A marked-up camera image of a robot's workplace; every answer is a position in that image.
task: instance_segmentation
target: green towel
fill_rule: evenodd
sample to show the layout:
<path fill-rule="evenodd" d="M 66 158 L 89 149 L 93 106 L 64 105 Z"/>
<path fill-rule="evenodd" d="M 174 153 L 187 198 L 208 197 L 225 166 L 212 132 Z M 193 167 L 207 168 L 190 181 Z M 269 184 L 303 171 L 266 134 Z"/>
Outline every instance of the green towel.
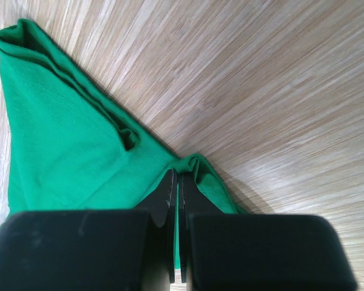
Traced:
<path fill-rule="evenodd" d="M 131 208 L 170 168 L 192 172 L 219 209 L 238 212 L 203 156 L 180 159 L 163 147 L 34 22 L 0 30 L 0 74 L 12 134 L 10 215 Z"/>

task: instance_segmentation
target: folded cloth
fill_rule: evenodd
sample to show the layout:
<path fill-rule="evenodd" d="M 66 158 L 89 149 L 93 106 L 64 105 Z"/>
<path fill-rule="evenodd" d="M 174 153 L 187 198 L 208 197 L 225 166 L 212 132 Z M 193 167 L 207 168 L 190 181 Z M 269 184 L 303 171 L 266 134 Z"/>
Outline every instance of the folded cloth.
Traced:
<path fill-rule="evenodd" d="M 224 213 L 240 211 L 203 156 L 180 159 L 163 147 L 34 22 L 0 30 L 0 74 L 12 134 L 10 215 L 131 208 L 171 168 L 193 173 Z"/>

